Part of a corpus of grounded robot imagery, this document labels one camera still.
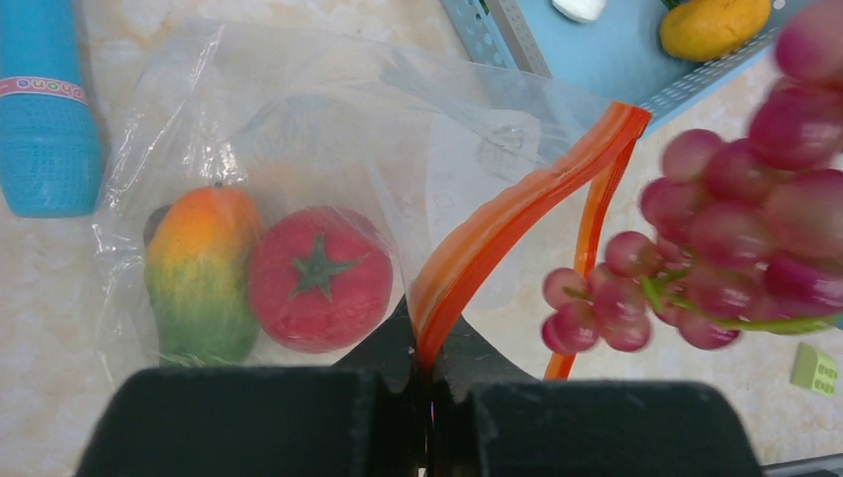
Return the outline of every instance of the pink label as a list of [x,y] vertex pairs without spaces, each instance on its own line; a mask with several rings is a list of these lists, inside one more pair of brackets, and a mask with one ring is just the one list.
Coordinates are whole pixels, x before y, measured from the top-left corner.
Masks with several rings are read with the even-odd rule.
[[37,77],[0,79],[0,97],[7,94],[47,94],[78,101],[87,105],[84,89],[65,81]]

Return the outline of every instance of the lemon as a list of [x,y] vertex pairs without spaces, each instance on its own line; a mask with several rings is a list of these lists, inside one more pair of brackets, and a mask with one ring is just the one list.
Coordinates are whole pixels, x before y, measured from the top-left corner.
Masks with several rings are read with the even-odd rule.
[[769,18],[771,0],[691,0],[661,23],[668,55],[707,62],[731,53],[757,35]]

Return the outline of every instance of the grape stem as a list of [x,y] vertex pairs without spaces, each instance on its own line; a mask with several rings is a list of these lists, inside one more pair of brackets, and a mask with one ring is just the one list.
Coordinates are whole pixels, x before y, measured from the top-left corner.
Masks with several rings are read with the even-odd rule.
[[646,295],[647,300],[649,300],[650,306],[652,306],[653,311],[655,311],[656,313],[664,313],[664,303],[662,301],[662,298],[667,298],[667,301],[671,305],[683,308],[697,315],[700,315],[703,318],[716,324],[720,328],[723,328],[724,330],[767,331],[769,333],[788,333],[792,332],[794,329],[817,329],[817,322],[823,322],[827,323],[828,325],[831,325],[833,321],[837,318],[836,316],[825,316],[822,318],[799,317],[791,318],[789,320],[784,321],[762,322],[722,320],[720,318],[715,318],[703,312],[703,310],[701,310],[695,304],[688,301],[687,298],[673,293],[665,292],[663,288],[664,285],[676,280],[680,280],[685,276],[688,276],[689,272],[689,268],[683,268],[681,270],[668,272],[667,274],[665,274],[665,276],[661,278],[650,278],[645,276],[641,279],[641,287],[643,288],[644,294]]
[[564,287],[562,289],[562,291],[564,291],[566,295],[568,295],[572,298],[577,298],[578,300],[593,301],[591,299],[591,295],[589,295],[588,293],[585,293],[585,292],[579,291],[579,290],[574,290],[573,288],[570,288],[569,286]]

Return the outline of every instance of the orange zipper seal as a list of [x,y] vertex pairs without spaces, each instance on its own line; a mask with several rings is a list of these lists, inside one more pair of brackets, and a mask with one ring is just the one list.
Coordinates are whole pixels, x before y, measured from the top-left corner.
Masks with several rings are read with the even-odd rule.
[[[635,143],[629,144],[627,149],[617,158],[611,167],[604,169],[591,181],[589,186],[589,197],[586,199],[586,207],[583,209],[583,217],[580,220],[580,233],[577,235],[577,254],[574,258],[574,270],[582,276],[594,269],[597,262],[598,248],[600,245],[600,234],[603,229],[603,222],[608,212],[611,198],[614,196],[626,166],[632,157],[632,150]],[[551,361],[545,370],[545,380],[566,380],[571,374],[574,366],[574,359],[577,355],[551,355]]]
[[621,156],[628,161],[650,117],[644,109],[613,102],[566,155],[481,206],[439,244],[408,293],[421,370],[432,369],[460,313],[515,243]]

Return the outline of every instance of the red grapes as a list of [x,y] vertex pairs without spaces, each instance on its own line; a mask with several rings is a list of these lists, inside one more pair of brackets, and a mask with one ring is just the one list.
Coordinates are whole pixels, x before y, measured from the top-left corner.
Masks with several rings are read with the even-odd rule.
[[[794,28],[783,42],[801,41]],[[725,143],[693,129],[665,147],[664,176],[639,200],[654,240],[620,233],[588,277],[570,268],[547,276],[545,301],[556,311],[542,336],[551,350],[580,353],[600,339],[641,350],[650,312],[701,350],[734,343],[742,330],[824,329],[843,313],[843,172],[829,166],[843,149],[843,77],[814,78],[822,69],[800,63],[793,48],[777,46],[792,77],[770,90],[748,137]],[[824,53],[814,60],[832,62],[833,51]],[[839,57],[828,74],[843,72]]]

